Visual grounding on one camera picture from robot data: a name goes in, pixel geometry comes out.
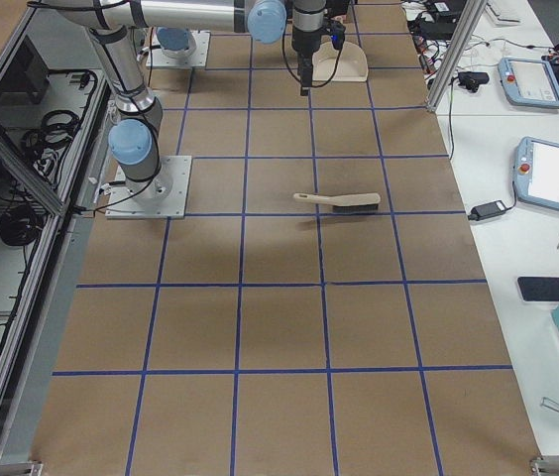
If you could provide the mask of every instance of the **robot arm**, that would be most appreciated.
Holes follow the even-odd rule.
[[[249,30],[254,39],[272,43],[285,26],[281,0],[47,0],[44,5],[87,29],[117,107],[126,115],[145,115],[155,105],[160,109],[135,60],[127,27]],[[151,115],[158,130],[162,112]]]
[[[283,35],[286,18],[284,0],[47,0],[46,5],[88,29],[117,106],[126,114],[149,110],[155,101],[134,61],[126,27],[249,31],[269,44]],[[312,86],[312,56],[321,37],[331,36],[337,50],[343,46],[344,27],[325,17],[325,7],[326,0],[293,2],[291,44],[298,57],[301,95]]]

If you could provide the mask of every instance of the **metal bracket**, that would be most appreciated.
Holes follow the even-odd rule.
[[[147,67],[154,69],[192,69],[193,67],[206,67],[209,56],[209,40],[211,33],[193,30],[190,32],[196,40],[196,50],[190,56],[182,59],[170,58],[164,55],[163,50],[152,50],[148,55]],[[152,36],[152,45],[159,45],[156,34]]]
[[[130,198],[107,208],[106,216],[126,219],[184,218],[191,176],[191,156],[164,156],[161,157],[161,163],[161,174],[168,174],[173,182],[168,196],[154,200],[154,202],[139,202]],[[125,180],[125,174],[121,168],[117,169],[114,180]],[[125,186],[115,187],[110,194],[110,203],[124,200],[129,196],[131,196],[130,192]]]

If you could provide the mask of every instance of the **floor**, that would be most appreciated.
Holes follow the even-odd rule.
[[[368,83],[298,95],[280,46],[155,71],[187,216],[97,216],[32,456],[46,474],[517,476],[537,454],[397,4]],[[289,55],[294,63],[294,56]],[[294,192],[377,191],[370,215]]]
[[[528,0],[553,45],[559,43],[559,0]]]

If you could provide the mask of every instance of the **grid square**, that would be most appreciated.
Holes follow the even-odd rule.
[[[191,81],[190,108],[249,106],[249,72],[197,70]]]
[[[408,33],[407,19],[400,5],[355,5],[361,33]]]
[[[314,111],[313,122],[318,157],[379,154],[371,111]]]
[[[317,161],[317,182],[323,195],[375,192],[379,211],[388,211],[388,192],[380,159],[326,159]]]
[[[202,157],[242,157],[246,133],[247,111],[188,111],[180,152]]]
[[[402,286],[328,286],[335,368],[418,365]]]
[[[165,288],[150,351],[151,369],[233,369],[238,290]]]
[[[251,107],[308,107],[308,98],[299,95],[299,85],[285,69],[254,69]]]
[[[538,451],[511,370],[431,372],[426,379],[445,474],[528,474]]]
[[[332,476],[324,375],[243,375],[236,474]]]
[[[326,217],[321,234],[326,281],[401,279],[389,216]]]
[[[308,111],[251,111],[251,156],[310,157],[310,136]]]
[[[312,159],[250,160],[247,172],[247,212],[314,213],[313,205],[292,195],[313,193]]]
[[[240,368],[325,365],[320,287],[244,289]]]
[[[163,112],[163,121],[159,132],[159,152],[162,156],[176,155],[181,124],[182,111]]]
[[[449,159],[390,159],[386,170],[396,211],[464,209]]]
[[[194,217],[174,222],[164,283],[238,283],[240,217]]]
[[[333,385],[339,474],[437,474],[416,372],[338,374]]]
[[[377,111],[377,119],[384,155],[447,155],[434,114],[423,109],[399,109]]]
[[[140,380],[52,378],[32,461],[48,474],[124,474]]]
[[[370,92],[375,107],[422,106],[427,99],[420,69],[373,69],[370,71]]]
[[[409,35],[364,35],[361,47],[370,68],[414,67],[420,69],[418,55]]]
[[[240,213],[244,159],[193,161],[187,213]]]
[[[132,474],[229,474],[232,406],[231,376],[148,377]]]
[[[371,106],[365,82],[331,82],[325,87],[310,90],[312,107],[345,108]]]
[[[79,282],[155,283],[165,225],[163,220],[108,220],[96,216]],[[121,250],[132,252],[120,255]]]
[[[56,369],[142,369],[153,302],[152,289],[76,290]]]
[[[396,218],[409,280],[478,280],[485,277],[465,214]]]
[[[410,292],[425,365],[510,364],[487,285],[418,285]]]
[[[245,235],[246,283],[319,283],[313,218],[248,217]]]
[[[248,69],[251,62],[251,42],[249,35],[211,35],[207,69]]]
[[[150,87],[165,109],[181,109],[187,101],[191,72],[185,69],[153,69]]]

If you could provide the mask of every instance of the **power adapter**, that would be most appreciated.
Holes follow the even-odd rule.
[[[478,92],[480,85],[488,82],[489,75],[485,72],[462,71],[458,73],[458,84],[465,86],[471,92]]]
[[[482,205],[474,206],[467,216],[471,221],[482,221],[495,216],[501,216],[510,210],[501,200],[490,201]]]

